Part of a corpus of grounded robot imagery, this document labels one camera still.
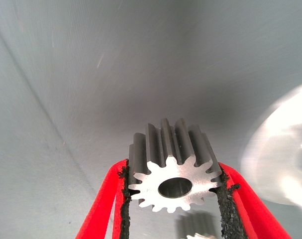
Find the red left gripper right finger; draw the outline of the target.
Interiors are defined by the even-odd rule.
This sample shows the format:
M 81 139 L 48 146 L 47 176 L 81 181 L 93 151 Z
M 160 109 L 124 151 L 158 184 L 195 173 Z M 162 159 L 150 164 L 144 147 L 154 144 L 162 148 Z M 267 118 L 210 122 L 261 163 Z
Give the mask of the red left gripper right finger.
M 219 165 L 223 172 L 218 192 L 222 236 L 226 239 L 290 239 L 242 175 L 226 164 Z

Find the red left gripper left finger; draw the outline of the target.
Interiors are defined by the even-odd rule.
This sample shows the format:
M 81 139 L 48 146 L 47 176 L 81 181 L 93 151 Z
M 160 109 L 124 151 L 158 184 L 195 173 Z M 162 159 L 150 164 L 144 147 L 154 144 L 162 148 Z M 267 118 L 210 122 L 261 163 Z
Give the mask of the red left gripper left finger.
M 128 189 L 128 170 L 127 159 L 117 162 L 109 169 L 76 235 L 77 239 L 105 238 L 112 208 L 114 208 L 112 238 L 129 238 L 131 196 Z

